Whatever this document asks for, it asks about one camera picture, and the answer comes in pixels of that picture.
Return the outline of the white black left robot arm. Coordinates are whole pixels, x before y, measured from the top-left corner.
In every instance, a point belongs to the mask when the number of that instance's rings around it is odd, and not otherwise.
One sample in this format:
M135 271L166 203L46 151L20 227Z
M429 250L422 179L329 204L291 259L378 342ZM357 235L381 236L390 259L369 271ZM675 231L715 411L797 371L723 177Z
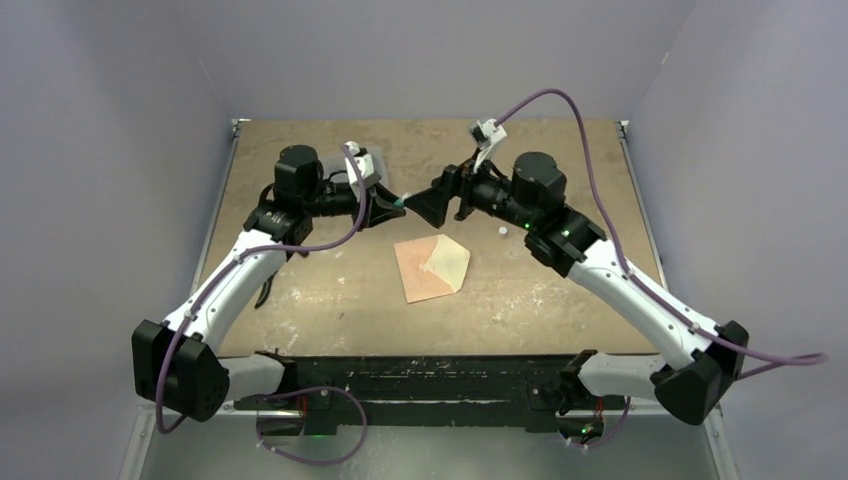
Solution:
M261 192L234 245L211 275L164 319L142 321L131 336L137 394L154 404L156 428L210 419L229 401L261 397L284 409L298 382L283 357L269 352L222 358L220 347L254 295L295 255L334 249L364 228L404 216L381 184L369 149L342 147L345 182L324 172L316 150L284 148L274 180Z

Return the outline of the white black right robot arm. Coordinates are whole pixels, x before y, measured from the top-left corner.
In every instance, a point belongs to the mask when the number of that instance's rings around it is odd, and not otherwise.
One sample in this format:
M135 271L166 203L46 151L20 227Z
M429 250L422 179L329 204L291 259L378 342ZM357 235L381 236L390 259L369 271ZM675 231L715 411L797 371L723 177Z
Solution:
M737 380L744 360L739 348L748 331L696 314L689 323L669 312L686 306L617 257L614 243L586 215L565 202L566 175L543 152L517 157L510 177L486 160L449 165L431 186L404 201L435 228L453 198L458 221L479 210L525 230L532 257L603 300L657 350L654 355L610 355L585 350L560 373L560 411L605 396L658 402L676 419L700 425Z

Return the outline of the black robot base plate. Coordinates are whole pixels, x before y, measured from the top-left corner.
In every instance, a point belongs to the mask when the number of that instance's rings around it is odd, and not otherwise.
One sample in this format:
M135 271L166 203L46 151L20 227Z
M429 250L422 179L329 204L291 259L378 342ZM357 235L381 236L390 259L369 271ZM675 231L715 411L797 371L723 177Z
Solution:
M570 393L563 369L570 355L298 356L286 359L284 392L228 401L222 412L259 415L263 431L279 435L286 413L307 435L340 426L511 427L528 433L595 440L622 411L620 396Z

